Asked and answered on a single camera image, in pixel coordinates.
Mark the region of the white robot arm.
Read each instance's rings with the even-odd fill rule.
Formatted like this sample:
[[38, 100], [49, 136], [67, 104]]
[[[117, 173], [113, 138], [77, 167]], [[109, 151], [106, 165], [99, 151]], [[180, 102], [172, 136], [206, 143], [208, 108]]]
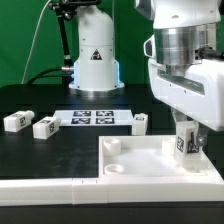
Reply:
[[[181, 118], [224, 131], [224, 52], [218, 49], [223, 0], [135, 0], [153, 22], [144, 43], [152, 92]], [[114, 58], [113, 22], [96, 6], [78, 9], [79, 58], [70, 87], [80, 93], [113, 91], [124, 84]]]

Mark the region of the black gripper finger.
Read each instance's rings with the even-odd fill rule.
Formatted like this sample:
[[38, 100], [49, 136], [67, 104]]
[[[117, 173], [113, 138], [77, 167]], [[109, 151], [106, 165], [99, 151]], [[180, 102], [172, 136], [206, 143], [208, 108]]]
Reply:
[[176, 109], [172, 110], [172, 116], [173, 116], [175, 123], [184, 122], [187, 120], [187, 116], [184, 113], [182, 113]]
[[200, 124], [196, 132], [196, 145], [204, 147], [207, 144], [209, 128], [203, 124]]

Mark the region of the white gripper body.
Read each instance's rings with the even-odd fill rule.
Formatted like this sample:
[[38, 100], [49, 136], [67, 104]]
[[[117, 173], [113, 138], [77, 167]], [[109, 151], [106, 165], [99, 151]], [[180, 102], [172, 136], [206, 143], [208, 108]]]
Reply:
[[169, 76], [152, 58], [148, 67], [155, 98], [214, 131], [224, 130], [224, 62], [203, 59], [184, 77]]

